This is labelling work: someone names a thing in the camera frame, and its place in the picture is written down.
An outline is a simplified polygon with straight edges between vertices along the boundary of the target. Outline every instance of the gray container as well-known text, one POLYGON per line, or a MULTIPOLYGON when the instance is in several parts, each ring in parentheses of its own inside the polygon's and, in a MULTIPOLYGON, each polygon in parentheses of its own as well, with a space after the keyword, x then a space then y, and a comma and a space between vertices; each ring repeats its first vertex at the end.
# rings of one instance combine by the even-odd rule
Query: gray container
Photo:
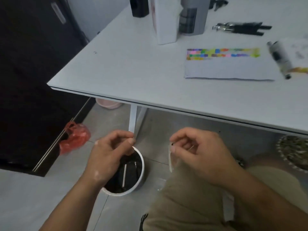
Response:
POLYGON ((210 0, 181 0, 183 10, 180 14, 179 32, 194 36, 204 33, 210 0))

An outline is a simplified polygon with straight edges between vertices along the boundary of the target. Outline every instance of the person's left hand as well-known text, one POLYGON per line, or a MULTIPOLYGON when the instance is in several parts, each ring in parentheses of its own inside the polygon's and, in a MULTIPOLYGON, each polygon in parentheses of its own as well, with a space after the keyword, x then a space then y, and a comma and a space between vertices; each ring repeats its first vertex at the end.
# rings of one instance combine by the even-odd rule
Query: person's left hand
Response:
POLYGON ((116 173, 122 155, 134 152, 133 137, 132 132, 116 130, 97 140, 82 178, 101 189, 116 173))

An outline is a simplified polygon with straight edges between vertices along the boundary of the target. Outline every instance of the khaki shorts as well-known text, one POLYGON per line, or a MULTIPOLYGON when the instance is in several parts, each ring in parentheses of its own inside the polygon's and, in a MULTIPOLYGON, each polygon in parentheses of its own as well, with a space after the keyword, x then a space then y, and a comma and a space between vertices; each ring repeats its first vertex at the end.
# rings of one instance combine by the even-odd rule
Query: khaki shorts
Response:
MULTIPOLYGON (((289 202, 307 212, 308 199, 299 181, 280 169, 255 166, 248 171, 289 202)), ((253 216, 235 201, 234 221, 225 222, 222 190, 180 163, 150 207, 144 231, 253 230, 253 216)))

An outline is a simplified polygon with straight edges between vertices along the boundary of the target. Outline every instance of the white desk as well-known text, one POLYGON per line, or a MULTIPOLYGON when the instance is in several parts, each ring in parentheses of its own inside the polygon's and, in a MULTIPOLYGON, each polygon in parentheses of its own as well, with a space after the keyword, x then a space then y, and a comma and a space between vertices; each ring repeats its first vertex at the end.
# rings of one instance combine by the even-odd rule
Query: white desk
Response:
POLYGON ((307 6, 308 0, 230 0, 209 11, 203 35, 162 46, 151 15, 133 18, 128 6, 48 85, 132 104, 130 126, 138 105, 307 137, 307 75, 272 82, 184 79, 188 48, 265 49, 268 41, 302 38, 308 33, 307 6), (228 21, 263 21, 273 28, 262 37, 212 30, 228 21))

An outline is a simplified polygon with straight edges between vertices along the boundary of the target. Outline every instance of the colorful sticker sheet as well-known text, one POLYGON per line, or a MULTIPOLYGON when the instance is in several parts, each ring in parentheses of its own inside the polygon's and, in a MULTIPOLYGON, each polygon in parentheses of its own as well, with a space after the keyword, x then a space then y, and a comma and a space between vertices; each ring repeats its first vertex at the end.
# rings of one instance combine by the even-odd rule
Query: colorful sticker sheet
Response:
POLYGON ((206 60, 208 58, 236 58, 260 56, 259 48, 252 49, 188 49, 187 60, 206 60))

